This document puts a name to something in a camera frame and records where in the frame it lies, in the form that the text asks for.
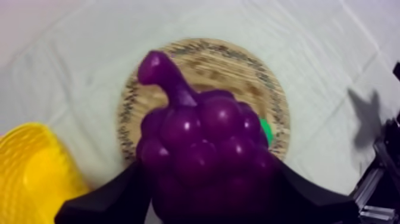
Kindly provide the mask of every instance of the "yellow plastic container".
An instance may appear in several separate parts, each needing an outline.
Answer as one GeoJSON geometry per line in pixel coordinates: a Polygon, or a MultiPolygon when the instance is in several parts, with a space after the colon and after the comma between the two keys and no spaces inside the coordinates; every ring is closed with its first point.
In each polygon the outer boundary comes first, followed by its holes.
{"type": "Polygon", "coordinates": [[[62,204],[89,192],[73,159],[44,125],[0,138],[0,224],[50,224],[62,204]]]}

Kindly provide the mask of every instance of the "white table surface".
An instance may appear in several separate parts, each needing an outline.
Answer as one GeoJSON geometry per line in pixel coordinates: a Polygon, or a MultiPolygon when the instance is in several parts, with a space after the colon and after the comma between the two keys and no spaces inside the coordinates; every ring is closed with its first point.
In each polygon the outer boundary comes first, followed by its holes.
{"type": "Polygon", "coordinates": [[[348,194],[374,158],[379,123],[400,108],[399,10],[397,0],[3,0],[0,133],[48,124],[100,186],[123,168],[115,110],[140,59],[182,38],[218,38],[253,52],[282,84],[285,162],[348,194]]]}

